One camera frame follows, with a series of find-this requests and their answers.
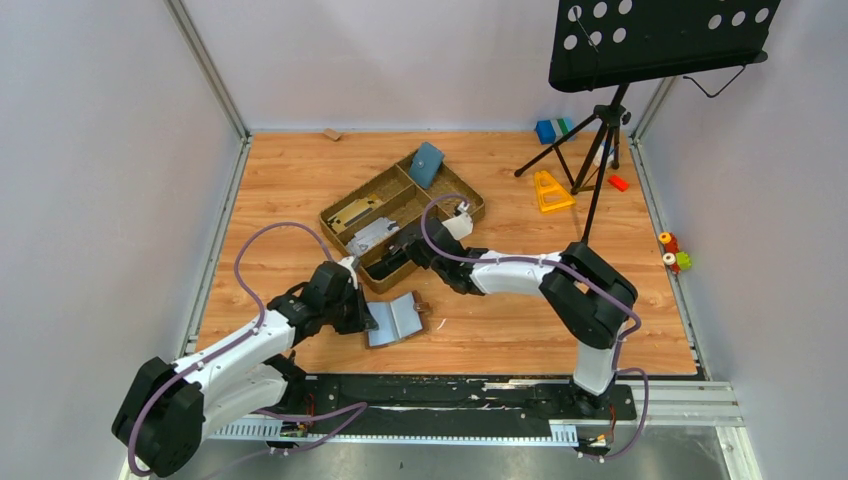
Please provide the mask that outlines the brown leather card holder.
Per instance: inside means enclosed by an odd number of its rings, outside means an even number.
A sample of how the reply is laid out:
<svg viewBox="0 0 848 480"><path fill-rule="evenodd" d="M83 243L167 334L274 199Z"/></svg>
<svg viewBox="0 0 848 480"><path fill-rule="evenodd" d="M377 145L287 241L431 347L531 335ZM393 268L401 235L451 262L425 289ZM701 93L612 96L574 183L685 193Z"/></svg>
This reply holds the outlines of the brown leather card holder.
<svg viewBox="0 0 848 480"><path fill-rule="evenodd" d="M425 317L432 311L417 291L391 301L368 301L366 305L376 322L376 327L367 331L369 349L389 347L424 333Z"/></svg>

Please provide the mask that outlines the woven divided basket tray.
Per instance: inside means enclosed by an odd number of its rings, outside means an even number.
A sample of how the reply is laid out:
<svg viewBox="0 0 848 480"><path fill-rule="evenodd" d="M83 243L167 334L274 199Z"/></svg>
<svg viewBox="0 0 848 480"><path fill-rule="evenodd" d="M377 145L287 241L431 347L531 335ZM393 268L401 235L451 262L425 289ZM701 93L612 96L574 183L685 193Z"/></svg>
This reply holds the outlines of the woven divided basket tray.
<svg viewBox="0 0 848 480"><path fill-rule="evenodd" d="M323 233L331 244L345 256L351 255L346 249L346 244L353 238L354 234L375 219L387 217L398 222L400 227L398 231L359 257L361 261L358 269L359 279L376 293L387 292L401 280L374 280L368 275L366 268L390 252L390 243L400 230L419 221L424 209L432 199L446 194L458 193L466 197L471 204L469 213L473 220L481 220L486 213L485 201L482 196L447 164L441 165L428 189L419 187L407 174L415 152L412 151L394 165L323 209L319 214ZM327 225L326 221L351 201L370 194L376 194L383 200L383 204L340 233L335 233Z"/></svg>

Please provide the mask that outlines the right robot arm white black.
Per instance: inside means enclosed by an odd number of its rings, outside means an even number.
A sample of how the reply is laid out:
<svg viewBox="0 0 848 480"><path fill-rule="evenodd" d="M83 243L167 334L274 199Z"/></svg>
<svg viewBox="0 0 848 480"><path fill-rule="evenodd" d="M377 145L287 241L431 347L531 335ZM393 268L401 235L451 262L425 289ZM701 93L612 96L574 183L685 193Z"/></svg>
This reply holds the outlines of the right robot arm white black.
<svg viewBox="0 0 848 480"><path fill-rule="evenodd" d="M504 254L465 247L446 223L428 217L402 229L389 251L435 272L459 294L545 299L578 342L573 405L585 416L609 406L621 344L641 325L633 310L638 291L587 244L534 256Z"/></svg>

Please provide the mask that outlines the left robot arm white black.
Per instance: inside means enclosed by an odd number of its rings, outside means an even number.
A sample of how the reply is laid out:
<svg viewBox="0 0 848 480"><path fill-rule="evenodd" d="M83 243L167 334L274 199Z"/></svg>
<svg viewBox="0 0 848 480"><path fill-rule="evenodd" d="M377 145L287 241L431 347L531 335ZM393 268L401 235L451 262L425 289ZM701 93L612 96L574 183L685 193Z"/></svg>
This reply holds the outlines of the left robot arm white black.
<svg viewBox="0 0 848 480"><path fill-rule="evenodd" d="M349 256L325 261L311 279L260 308L236 332L171 363L137 371L111 426L131 456L159 477L180 470L223 426L277 405L300 370L283 352L330 325L340 335L372 330L364 291Z"/></svg>

